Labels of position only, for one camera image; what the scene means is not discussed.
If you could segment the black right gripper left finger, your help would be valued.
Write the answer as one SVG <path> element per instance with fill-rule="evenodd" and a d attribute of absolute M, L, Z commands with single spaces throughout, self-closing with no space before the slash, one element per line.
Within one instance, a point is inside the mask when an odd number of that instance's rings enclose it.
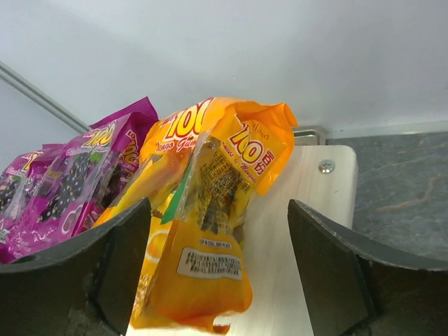
<path fill-rule="evenodd" d="M 151 204 L 1 266 L 2 335 L 125 335 Z"/>

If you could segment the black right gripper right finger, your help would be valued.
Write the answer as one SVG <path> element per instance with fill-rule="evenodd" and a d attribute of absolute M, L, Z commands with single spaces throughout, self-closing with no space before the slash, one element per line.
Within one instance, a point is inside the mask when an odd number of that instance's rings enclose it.
<path fill-rule="evenodd" d="M 382 244 L 288 203 L 315 335 L 446 335 L 447 262 Z"/>

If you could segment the purple candy bag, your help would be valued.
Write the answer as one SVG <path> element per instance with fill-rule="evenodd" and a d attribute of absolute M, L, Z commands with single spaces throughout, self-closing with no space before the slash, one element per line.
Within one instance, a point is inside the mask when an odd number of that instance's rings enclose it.
<path fill-rule="evenodd" d="M 1 229 L 11 231 L 32 198 L 40 180 L 63 143 L 48 143 L 40 150 L 19 155 L 1 174 Z"/>
<path fill-rule="evenodd" d="M 15 226 L 1 229 L 1 263 L 90 229 L 137 171 L 140 147 L 157 121 L 144 97 L 64 144 Z"/>

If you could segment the orange candy bag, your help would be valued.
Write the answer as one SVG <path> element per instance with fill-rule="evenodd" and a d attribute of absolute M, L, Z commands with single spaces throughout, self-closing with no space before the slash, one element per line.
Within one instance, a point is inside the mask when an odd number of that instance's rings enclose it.
<path fill-rule="evenodd" d="M 285 103 L 210 97 L 151 127 L 137 172 L 97 219 L 102 224 L 141 199 L 150 202 L 133 328 L 224 335 L 229 326 L 215 319 L 250 307 L 246 209 L 284 170 L 297 124 Z"/>

